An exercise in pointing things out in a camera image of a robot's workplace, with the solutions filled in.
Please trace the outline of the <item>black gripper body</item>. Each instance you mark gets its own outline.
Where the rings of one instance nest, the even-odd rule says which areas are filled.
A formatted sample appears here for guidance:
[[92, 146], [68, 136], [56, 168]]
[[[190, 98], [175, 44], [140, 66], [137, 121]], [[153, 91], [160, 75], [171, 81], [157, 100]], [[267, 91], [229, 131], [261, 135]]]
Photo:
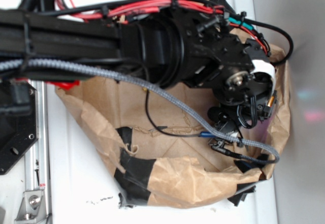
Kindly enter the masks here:
[[212, 90], [219, 106], [210, 108], [208, 117], [218, 131], [235, 137], [240, 127], [251, 129], [271, 117], [277, 92], [275, 68], [258, 42], [247, 39], [232, 47]]

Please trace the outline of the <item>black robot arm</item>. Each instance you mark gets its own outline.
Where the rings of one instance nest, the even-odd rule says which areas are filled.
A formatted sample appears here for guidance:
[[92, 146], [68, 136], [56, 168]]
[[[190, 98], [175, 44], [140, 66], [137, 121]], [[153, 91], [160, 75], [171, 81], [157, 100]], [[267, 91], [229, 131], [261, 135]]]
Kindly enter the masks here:
[[163, 8], [108, 27], [2, 10], [1, 79], [72, 83], [100, 76], [129, 82], [183, 109], [215, 137], [234, 141], [166, 91], [179, 82], [211, 89], [236, 126], [251, 128], [270, 116], [275, 68], [260, 40], [241, 43], [230, 26], [254, 31], [251, 20], [225, 9]]

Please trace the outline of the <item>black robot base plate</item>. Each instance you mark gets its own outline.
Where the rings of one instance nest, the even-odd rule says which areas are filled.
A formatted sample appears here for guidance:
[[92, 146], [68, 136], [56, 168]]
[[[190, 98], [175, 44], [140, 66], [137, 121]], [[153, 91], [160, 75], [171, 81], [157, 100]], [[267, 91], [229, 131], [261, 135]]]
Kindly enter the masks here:
[[1, 83], [1, 175], [6, 175], [38, 139], [36, 95], [29, 83]]

